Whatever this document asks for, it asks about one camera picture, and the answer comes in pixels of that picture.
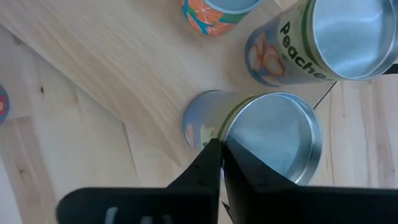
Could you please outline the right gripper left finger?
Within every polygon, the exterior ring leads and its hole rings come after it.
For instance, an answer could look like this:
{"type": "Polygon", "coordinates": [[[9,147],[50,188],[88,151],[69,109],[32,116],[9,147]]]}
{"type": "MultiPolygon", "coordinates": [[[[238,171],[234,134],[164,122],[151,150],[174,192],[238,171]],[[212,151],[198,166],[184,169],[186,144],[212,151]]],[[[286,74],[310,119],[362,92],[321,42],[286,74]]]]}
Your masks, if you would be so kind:
{"type": "Polygon", "coordinates": [[[85,187],[57,205],[58,223],[217,223],[221,141],[211,139],[166,187],[85,187]]]}

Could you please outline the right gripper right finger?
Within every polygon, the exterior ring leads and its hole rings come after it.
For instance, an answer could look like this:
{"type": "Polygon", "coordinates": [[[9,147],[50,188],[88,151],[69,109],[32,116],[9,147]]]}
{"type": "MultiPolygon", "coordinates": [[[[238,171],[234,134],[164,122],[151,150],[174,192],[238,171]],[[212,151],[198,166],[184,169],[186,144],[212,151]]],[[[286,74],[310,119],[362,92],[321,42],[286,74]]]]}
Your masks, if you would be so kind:
{"type": "Polygon", "coordinates": [[[297,185],[235,140],[223,148],[234,223],[397,224],[397,190],[297,185]]]}

